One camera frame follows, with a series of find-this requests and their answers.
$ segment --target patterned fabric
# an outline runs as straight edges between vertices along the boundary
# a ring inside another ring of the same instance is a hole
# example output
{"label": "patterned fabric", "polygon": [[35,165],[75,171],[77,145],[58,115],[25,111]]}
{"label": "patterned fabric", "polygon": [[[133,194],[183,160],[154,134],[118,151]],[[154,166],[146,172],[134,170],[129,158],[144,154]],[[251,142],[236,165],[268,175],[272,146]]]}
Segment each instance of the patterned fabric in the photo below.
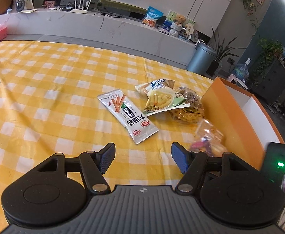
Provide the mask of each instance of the patterned fabric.
{"label": "patterned fabric", "polygon": [[[160,129],[135,145],[127,130],[97,99],[122,91],[142,109],[134,86],[154,79],[176,80],[200,97],[212,81],[169,65],[116,51],[38,41],[0,43],[0,198],[3,190],[55,152],[77,157],[109,142],[116,157],[104,175],[115,184],[173,184],[181,178],[170,147],[193,142],[194,127],[168,113],[151,121]],[[68,176],[79,182],[79,173]],[[0,231],[7,226],[0,202]]]}

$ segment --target white router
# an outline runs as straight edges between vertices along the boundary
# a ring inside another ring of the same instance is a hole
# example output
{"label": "white router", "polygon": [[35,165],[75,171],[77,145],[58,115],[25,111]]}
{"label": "white router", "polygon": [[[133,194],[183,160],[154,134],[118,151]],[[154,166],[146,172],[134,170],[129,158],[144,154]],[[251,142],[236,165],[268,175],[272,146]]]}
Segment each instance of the white router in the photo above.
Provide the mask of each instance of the white router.
{"label": "white router", "polygon": [[84,0],[83,0],[83,4],[82,4],[82,9],[80,10],[81,1],[82,1],[82,0],[80,0],[79,7],[76,9],[76,0],[75,0],[74,9],[71,10],[70,12],[86,14],[86,13],[88,12],[88,7],[89,7],[89,5],[90,5],[90,1],[91,1],[91,0],[88,2],[88,5],[87,5],[86,10],[84,10]]}

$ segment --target metal trash can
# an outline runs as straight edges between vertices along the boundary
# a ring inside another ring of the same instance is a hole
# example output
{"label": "metal trash can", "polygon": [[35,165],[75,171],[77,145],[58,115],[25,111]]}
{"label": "metal trash can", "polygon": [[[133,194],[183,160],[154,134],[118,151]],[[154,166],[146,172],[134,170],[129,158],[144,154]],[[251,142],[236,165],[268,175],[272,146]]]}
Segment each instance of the metal trash can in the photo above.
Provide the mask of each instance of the metal trash can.
{"label": "metal trash can", "polygon": [[187,70],[204,76],[211,62],[216,57],[217,53],[214,49],[204,43],[200,43],[195,48],[191,61],[188,64]]}

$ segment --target dark blue wall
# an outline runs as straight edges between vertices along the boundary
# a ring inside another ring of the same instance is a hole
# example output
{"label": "dark blue wall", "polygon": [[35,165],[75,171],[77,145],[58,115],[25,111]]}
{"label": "dark blue wall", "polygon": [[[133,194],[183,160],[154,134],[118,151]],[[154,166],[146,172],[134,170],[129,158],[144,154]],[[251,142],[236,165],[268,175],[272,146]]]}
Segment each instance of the dark blue wall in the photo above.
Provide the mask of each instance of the dark blue wall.
{"label": "dark blue wall", "polygon": [[255,61],[261,52],[257,45],[262,38],[280,41],[285,46],[285,0],[272,0],[255,36],[251,40],[239,63],[245,62],[248,58]]}

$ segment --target black cabinet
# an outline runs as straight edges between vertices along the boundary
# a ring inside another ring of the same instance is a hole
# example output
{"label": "black cabinet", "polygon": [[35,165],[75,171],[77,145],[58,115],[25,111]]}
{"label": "black cabinet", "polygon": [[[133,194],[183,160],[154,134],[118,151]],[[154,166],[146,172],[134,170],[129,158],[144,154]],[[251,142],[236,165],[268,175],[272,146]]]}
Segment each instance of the black cabinet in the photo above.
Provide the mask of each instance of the black cabinet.
{"label": "black cabinet", "polygon": [[253,86],[252,91],[264,98],[268,104],[274,103],[285,89],[285,69],[278,60],[270,66],[265,79]]}

